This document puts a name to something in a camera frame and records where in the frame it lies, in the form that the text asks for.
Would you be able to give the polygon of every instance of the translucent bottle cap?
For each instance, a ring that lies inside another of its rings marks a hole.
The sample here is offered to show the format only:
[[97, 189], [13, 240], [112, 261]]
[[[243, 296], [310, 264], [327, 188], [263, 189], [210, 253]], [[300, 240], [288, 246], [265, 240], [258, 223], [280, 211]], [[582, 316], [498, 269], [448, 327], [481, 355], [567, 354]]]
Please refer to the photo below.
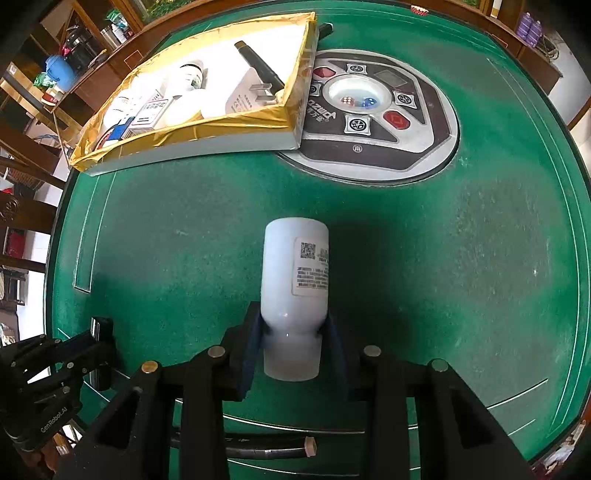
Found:
[[264, 336], [265, 374], [276, 380], [302, 382], [318, 376], [321, 335], [266, 333]]

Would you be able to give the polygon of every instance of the blue dice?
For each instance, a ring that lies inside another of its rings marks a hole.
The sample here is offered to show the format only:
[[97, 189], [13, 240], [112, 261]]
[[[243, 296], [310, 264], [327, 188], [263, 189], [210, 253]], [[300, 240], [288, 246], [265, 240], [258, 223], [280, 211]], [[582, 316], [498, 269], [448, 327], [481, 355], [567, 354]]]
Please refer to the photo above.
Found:
[[361, 102], [361, 106], [363, 108], [369, 108], [369, 107], [372, 107], [377, 104], [378, 104], [378, 101], [375, 98], [371, 98], [371, 97], [364, 98], [363, 102]]

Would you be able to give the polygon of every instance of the control button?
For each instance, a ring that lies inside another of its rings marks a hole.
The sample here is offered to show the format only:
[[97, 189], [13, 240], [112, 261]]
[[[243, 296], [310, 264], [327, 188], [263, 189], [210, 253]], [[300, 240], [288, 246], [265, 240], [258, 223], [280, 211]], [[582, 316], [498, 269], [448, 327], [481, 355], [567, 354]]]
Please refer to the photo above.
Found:
[[369, 131], [369, 117], [345, 115], [345, 133], [370, 136], [371, 132]]
[[347, 73], [363, 73], [367, 75], [367, 67], [360, 63], [348, 63], [347, 64]]
[[412, 93], [394, 92], [394, 103], [396, 103], [396, 105], [417, 108], [417, 104], [414, 102], [414, 95]]
[[410, 121], [404, 115], [394, 110], [388, 110], [384, 113], [384, 120], [397, 130], [406, 130], [410, 127]]
[[322, 84], [320, 82], [312, 82], [312, 84], [310, 85], [310, 96], [311, 97], [319, 97], [321, 87], [322, 87]]
[[312, 73], [321, 79], [327, 79], [336, 75], [336, 72], [328, 67], [318, 67]]

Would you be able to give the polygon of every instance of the bottle label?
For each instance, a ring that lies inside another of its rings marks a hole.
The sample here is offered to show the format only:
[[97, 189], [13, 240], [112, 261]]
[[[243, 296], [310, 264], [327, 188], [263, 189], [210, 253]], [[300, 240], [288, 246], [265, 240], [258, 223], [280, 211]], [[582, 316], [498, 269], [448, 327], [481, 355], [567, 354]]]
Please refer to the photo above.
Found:
[[302, 237], [295, 239], [291, 292], [306, 297], [328, 296], [328, 244]]

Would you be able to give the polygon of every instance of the white bottle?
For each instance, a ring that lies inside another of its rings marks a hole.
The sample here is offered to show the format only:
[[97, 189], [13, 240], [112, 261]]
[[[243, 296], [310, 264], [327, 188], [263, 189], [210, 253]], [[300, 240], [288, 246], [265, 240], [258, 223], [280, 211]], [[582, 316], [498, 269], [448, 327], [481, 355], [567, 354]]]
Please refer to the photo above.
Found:
[[123, 30], [121, 30], [121, 28], [118, 25], [115, 25], [114, 23], [111, 24], [111, 29], [113, 30], [115, 37], [117, 37], [117, 40], [119, 40], [121, 43], [125, 43], [127, 38], [125, 38]]
[[280, 218], [265, 229], [261, 314], [265, 373], [285, 381], [318, 375], [328, 312], [329, 231], [309, 218]]

